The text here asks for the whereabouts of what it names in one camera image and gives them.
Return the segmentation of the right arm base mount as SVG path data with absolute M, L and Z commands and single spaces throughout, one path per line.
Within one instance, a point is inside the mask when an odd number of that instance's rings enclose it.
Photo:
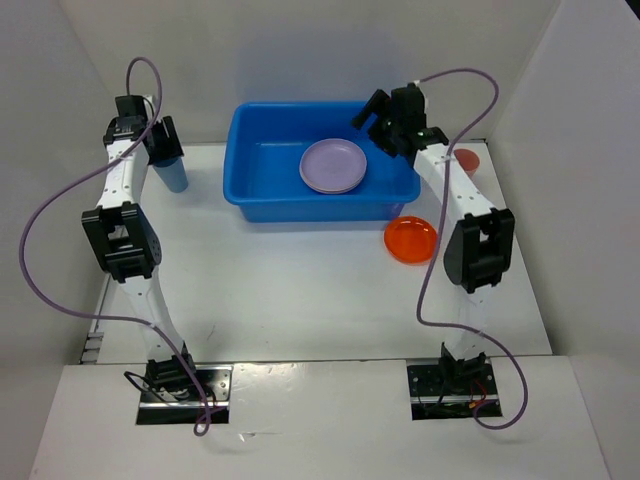
M 502 416 L 490 364 L 467 379 L 448 383 L 436 364 L 408 364 L 406 370 L 413 421 L 472 418 L 477 406 L 480 418 Z

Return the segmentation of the pink plastic plate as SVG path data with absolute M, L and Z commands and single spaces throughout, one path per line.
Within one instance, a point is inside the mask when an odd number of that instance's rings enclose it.
M 341 188 L 326 188 L 326 187 L 321 187 L 320 185 L 317 184 L 313 184 L 313 183 L 307 183 L 306 184 L 311 190 L 318 192 L 320 194 L 325 194 L 325 195 L 340 195 L 340 194 L 345 194 L 347 192 L 350 192 L 352 190 L 354 190 L 356 187 L 359 186 L 359 183 L 353 183 L 351 185 L 348 185 L 346 187 L 341 187 Z

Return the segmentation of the orange plastic plate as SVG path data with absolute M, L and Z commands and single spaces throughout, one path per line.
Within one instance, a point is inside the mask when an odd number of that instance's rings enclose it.
M 416 216 L 401 216 L 385 228 L 383 242 L 388 253 L 407 265 L 429 262 L 435 252 L 438 234 L 426 220 Z

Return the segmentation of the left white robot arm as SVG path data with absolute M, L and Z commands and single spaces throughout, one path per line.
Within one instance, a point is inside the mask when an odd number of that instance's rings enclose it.
M 159 118 L 150 97 L 123 95 L 115 104 L 117 115 L 103 137 L 112 166 L 96 207 L 82 214 L 82 227 L 100 268 L 145 322 L 147 366 L 137 385 L 160 401 L 191 400 L 200 377 L 170 318 L 159 280 L 160 239 L 141 206 L 148 169 L 170 192 L 187 189 L 184 152 L 172 118 Z

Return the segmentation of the purple plastic plate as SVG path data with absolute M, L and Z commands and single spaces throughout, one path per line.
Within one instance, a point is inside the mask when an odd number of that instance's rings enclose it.
M 338 138 L 320 140 L 302 154 L 299 174 L 305 184 L 341 188 L 361 183 L 367 172 L 364 151 L 355 143 Z

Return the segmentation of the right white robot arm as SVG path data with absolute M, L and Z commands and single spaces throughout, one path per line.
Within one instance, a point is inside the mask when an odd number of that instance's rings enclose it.
M 416 316 L 424 326 L 453 330 L 453 338 L 441 346 L 438 392 L 458 394 L 478 381 L 486 362 L 483 353 L 467 358 L 463 345 L 469 337 L 485 335 L 483 308 L 511 266 L 515 217 L 478 191 L 454 155 L 454 141 L 427 125 L 426 107 L 416 82 L 391 92 L 378 89 L 351 124 L 365 129 L 385 154 L 407 161 L 436 194 L 441 204 L 439 224 L 452 227 L 449 234 L 439 235 L 434 254 L 462 295 L 461 311 L 453 320 L 437 322 L 424 317 L 418 305 Z

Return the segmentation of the pink plastic cup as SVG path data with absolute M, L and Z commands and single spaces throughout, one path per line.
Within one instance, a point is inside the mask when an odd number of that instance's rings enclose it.
M 472 150 L 465 148 L 456 149 L 454 156 L 469 177 L 472 177 L 480 166 L 480 158 Z

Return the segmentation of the blue plastic cup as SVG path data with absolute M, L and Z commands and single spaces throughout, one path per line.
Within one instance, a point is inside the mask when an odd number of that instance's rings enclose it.
M 182 156 L 155 162 L 153 169 L 170 192 L 181 193 L 188 188 Z

